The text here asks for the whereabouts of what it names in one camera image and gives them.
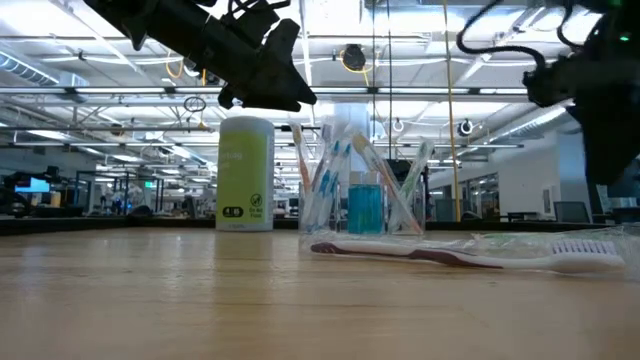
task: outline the bottle label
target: bottle label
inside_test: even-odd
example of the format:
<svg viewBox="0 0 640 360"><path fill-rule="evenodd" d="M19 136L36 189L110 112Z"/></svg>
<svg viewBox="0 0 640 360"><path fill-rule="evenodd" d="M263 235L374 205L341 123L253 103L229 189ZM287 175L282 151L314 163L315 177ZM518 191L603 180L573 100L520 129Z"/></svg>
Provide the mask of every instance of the bottle label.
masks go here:
<svg viewBox="0 0 640 360"><path fill-rule="evenodd" d="M272 200L267 199L267 186L273 186L267 184L267 139L250 133L230 133L220 138L217 222L266 222Z"/></svg>

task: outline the blue liquid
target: blue liquid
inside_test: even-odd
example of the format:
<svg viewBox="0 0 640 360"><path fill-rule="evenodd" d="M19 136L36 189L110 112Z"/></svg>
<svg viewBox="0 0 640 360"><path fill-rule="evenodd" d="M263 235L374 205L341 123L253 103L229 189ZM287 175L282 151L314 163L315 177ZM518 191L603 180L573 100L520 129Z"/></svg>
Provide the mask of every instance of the blue liquid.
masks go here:
<svg viewBox="0 0 640 360"><path fill-rule="evenodd" d="M348 228L351 234L382 234L382 187L352 185L349 188Z"/></svg>

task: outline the white toothbrush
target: white toothbrush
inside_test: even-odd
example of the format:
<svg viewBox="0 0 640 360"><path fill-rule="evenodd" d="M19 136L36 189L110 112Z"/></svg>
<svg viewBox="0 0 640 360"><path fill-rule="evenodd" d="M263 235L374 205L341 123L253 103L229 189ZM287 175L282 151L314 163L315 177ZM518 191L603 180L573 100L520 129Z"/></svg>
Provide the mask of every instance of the white toothbrush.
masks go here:
<svg viewBox="0 0 640 360"><path fill-rule="evenodd" d="M451 249L419 248L371 241L332 241L314 244L311 251L324 254L369 255L429 260L445 265L518 270L548 270L564 274L621 271L625 262L612 242L565 240L552 246L553 254L535 259L477 256Z"/></svg>

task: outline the ceiling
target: ceiling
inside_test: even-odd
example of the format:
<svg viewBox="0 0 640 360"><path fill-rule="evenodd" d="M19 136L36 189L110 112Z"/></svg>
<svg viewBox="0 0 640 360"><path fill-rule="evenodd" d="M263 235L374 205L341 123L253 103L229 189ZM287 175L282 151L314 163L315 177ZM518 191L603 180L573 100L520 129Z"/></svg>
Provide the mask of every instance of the ceiling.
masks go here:
<svg viewBox="0 0 640 360"><path fill-rule="evenodd" d="M458 144L487 143L487 139L510 134L509 130L522 126L524 120L535 121L536 118L531 118L531 114L538 117L544 115L535 105L527 103L526 91L522 88L523 73L533 69L533 62L528 55L500 53L476 57L464 54L456 47L455 33L486 2L448 2L451 79L453 88L460 90L451 107L453 120L454 123L460 123L468 119L476 125L471 137L455 140ZM122 137L104 131L66 134L69 138L87 143L139 142L145 138L155 139L154 134L162 135L167 128L171 130L164 133L163 141L166 142L216 143L218 135L215 130L226 118L250 115L268 119L276 126L293 121L318 127L335 121L337 107L365 103L368 116L381 125L377 128L385 129L378 140L381 144L389 142L389 119L403 125L402 131L391 132L392 142L398 146L412 144L424 138L437 144L450 144L450 109L446 91L442 92L448 86L442 1L389 0L389 18L386 1L378 1L376 7L371 6L372 0L294 0L292 3L288 8L278 10L278 13L281 18L291 18L304 25L306 36L301 35L296 42L293 60L300 74L314 89L391 87L389 92L393 94L392 101L388 94L378 94L375 98L372 95L327 95L319 96L320 101L313 109L304 106L299 113L288 113L238 107L224 110L217 106L215 95L203 95L207 109L203 113L190 115L185 113L182 106L188 95L167 97L92 94L86 95L86 102L79 104L72 99L61 99L53 95L4 94L0 95L0 102L5 103L1 114L2 123L6 126L43 128L72 125L96 128L113 124L158 127L157 132L127 132ZM476 48L506 43L528 46L543 53L549 61L553 61L559 54L568 53L569 49L559 42L555 31L552 31L560 23L562 11L538 8L535 6L537 3L539 1L505 1L504 5L497 7L470 29L466 36L467 45ZM219 17L226 11L226 2L220 1L217 6L207 10ZM599 16L584 10L575 11L574 14L565 27L565 33L570 39L580 41L586 38ZM514 31L514 26L519 26L518 31ZM339 56L334 59L334 55L352 43L362 46L367 56L367 68L372 69L370 72L348 72ZM67 76L67 79L69 74L74 74L84 79L87 82L85 85L90 87L201 85L200 80L181 68L182 58L179 55L152 39L145 43L141 51L136 52L128 39L81 0L0 2L0 55L3 53L54 77L62 79ZM374 58L377 59L375 70L370 67ZM15 74L0 71L0 86L35 85ZM475 91L475 95L463 95L468 89L475 89L472 91ZM20 109L20 116L15 116L17 109ZM185 130L186 127L197 127L200 122L211 131ZM39 141L63 141L33 132L18 136L21 141L34 138ZM315 134L310 131L305 131L305 137L309 142L316 139ZM506 142L504 137L500 138L502 143L522 143L521 138L509 137L511 141ZM291 134L277 131L276 142L291 142ZM392 152L392 156L411 157L415 148L399 148ZM211 164L217 161L216 146L185 147L185 150L190 156L182 159L176 154L161 154L154 147L138 147L135 150L83 148L83 151L90 151L90 154L96 156L135 156L140 163L146 164L177 166L202 164L194 162L194 159ZM295 153L292 150L287 146L281 147L277 150L276 157L293 159ZM380 151L387 153L382 146ZM496 150L475 151L466 155L463 153L462 161L486 161L490 151ZM441 160L450 159L450 156L446 149L441 149L436 154L436 158ZM115 163L127 163L114 158L111 160Z"/></svg>

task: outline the wooden table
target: wooden table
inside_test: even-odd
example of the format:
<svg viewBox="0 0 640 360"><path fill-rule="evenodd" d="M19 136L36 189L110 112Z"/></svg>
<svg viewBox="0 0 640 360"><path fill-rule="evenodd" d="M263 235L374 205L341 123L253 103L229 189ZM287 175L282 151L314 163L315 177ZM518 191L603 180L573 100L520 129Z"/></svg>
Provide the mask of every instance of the wooden table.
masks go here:
<svg viewBox="0 0 640 360"><path fill-rule="evenodd" d="M635 283L317 258L293 232L0 238L3 360L639 357Z"/></svg>

